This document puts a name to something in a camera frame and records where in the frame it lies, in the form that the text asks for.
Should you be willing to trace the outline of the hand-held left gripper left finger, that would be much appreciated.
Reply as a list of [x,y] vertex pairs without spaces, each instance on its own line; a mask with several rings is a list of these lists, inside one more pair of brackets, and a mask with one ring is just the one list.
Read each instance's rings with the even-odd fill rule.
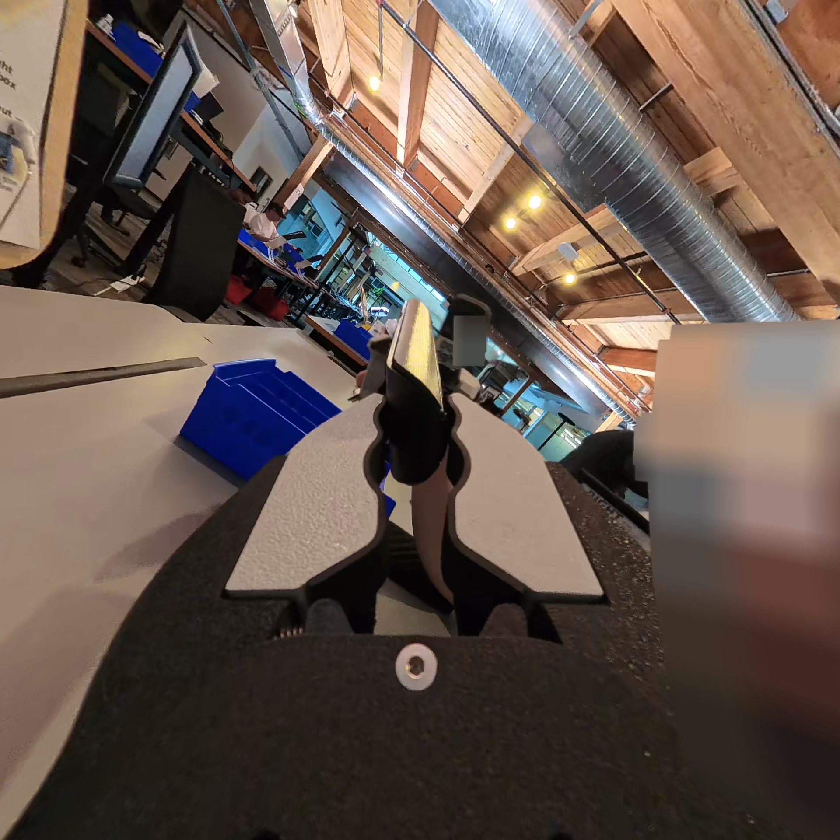
[[373,560],[387,523],[380,423],[367,396],[288,454],[226,582],[236,597],[305,600],[338,574]]

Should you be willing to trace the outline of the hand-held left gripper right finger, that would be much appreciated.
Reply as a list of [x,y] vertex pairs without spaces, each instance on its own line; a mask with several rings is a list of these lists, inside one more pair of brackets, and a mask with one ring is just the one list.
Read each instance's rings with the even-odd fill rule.
[[448,499],[454,548],[519,595],[599,602],[602,584],[538,450],[466,395],[449,404],[463,460]]

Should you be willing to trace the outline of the black remote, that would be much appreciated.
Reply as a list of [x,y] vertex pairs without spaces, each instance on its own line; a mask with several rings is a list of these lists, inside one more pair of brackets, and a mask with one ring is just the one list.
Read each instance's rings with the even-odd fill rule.
[[452,443],[455,420],[439,371],[427,307],[411,299],[385,352],[382,424],[395,480],[411,489],[413,537],[421,570],[449,611],[455,597],[443,569],[448,503],[464,471]]

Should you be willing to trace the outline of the blue plastic bin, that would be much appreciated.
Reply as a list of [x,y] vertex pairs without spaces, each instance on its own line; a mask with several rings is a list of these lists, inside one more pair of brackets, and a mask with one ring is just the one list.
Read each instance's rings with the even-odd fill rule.
[[340,409],[271,359],[216,364],[181,436],[249,479]]

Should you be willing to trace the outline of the black office chair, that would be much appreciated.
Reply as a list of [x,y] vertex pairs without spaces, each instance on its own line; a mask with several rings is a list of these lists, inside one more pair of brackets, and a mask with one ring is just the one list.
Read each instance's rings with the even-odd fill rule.
[[142,303],[205,322],[223,304],[245,206],[212,176],[187,170],[158,276]]

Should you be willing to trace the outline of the black display on stand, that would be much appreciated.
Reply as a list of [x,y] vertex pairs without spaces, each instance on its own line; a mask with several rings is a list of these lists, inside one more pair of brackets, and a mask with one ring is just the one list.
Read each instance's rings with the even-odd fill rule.
[[184,23],[140,103],[110,129],[103,131],[93,122],[94,116],[107,116],[105,101],[79,96],[78,132],[71,145],[74,164],[68,175],[76,191],[66,209],[66,216],[71,217],[71,234],[80,251],[72,258],[72,265],[85,267],[90,245],[94,244],[105,259],[123,266],[122,258],[95,240],[87,225],[88,209],[95,202],[116,205],[129,213],[138,207],[146,209],[139,191],[145,187],[179,123],[202,69],[193,32]]

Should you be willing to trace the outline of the instruction sheet on stand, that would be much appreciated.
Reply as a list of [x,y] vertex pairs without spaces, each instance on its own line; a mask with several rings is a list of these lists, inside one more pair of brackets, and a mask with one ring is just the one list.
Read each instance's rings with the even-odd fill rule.
[[46,106],[40,146],[40,240],[35,248],[2,243],[1,268],[9,270],[39,256],[57,231],[64,202],[72,123],[76,113],[88,2],[66,2],[56,70]]

